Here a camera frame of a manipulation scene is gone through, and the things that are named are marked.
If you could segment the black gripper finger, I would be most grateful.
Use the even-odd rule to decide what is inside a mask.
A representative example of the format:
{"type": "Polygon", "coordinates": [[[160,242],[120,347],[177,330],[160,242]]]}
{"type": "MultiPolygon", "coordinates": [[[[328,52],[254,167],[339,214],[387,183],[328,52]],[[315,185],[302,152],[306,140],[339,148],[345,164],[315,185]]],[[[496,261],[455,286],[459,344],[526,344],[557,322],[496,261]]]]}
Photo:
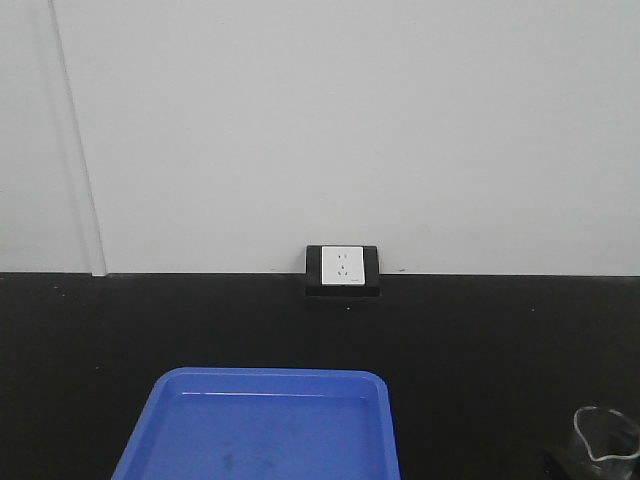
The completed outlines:
{"type": "Polygon", "coordinates": [[[547,479],[572,480],[574,478],[574,465],[564,453],[555,449],[543,450],[543,470],[547,479]]]}

